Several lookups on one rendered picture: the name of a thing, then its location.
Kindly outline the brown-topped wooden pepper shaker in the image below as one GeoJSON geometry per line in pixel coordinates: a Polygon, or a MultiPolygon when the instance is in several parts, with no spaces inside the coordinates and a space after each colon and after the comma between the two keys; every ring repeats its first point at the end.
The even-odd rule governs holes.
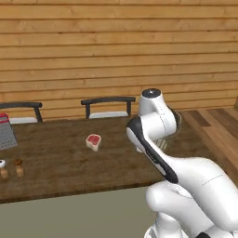
{"type": "Polygon", "coordinates": [[[16,172],[19,177],[24,176],[24,169],[22,167],[22,160],[21,159],[15,159],[14,160],[14,166],[16,167],[16,172]]]}

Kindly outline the white-topped wooden salt shaker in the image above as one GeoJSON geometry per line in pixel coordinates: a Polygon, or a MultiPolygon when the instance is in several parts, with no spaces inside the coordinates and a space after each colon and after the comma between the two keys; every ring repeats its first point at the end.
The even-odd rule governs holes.
{"type": "Polygon", "coordinates": [[[6,168],[6,161],[5,160],[0,160],[0,175],[2,176],[3,179],[8,178],[8,171],[6,168]]]}

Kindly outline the raw red steak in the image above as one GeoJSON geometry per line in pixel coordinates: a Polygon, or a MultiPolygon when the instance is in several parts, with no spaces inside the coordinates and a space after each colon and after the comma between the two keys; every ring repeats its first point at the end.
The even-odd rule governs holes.
{"type": "Polygon", "coordinates": [[[86,146],[91,149],[93,152],[97,152],[99,150],[99,146],[101,144],[101,136],[97,134],[90,134],[86,138],[86,146]]]}

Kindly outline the black chair with white seat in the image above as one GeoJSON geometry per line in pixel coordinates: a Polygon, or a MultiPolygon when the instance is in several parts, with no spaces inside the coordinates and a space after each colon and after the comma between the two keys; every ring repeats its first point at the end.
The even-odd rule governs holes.
{"type": "Polygon", "coordinates": [[[41,123],[43,121],[42,115],[40,113],[40,109],[43,107],[41,102],[28,102],[28,101],[20,101],[20,102],[1,102],[0,109],[12,109],[12,108],[33,108],[35,112],[35,117],[19,117],[19,118],[10,118],[9,122],[12,125],[16,124],[29,124],[29,123],[41,123]]]}
{"type": "Polygon", "coordinates": [[[86,119],[90,116],[90,105],[103,103],[103,102],[125,102],[126,103],[126,116],[131,115],[131,103],[136,101],[135,97],[104,97],[104,98],[94,98],[94,99],[83,99],[81,101],[82,105],[86,106],[86,119]]]}

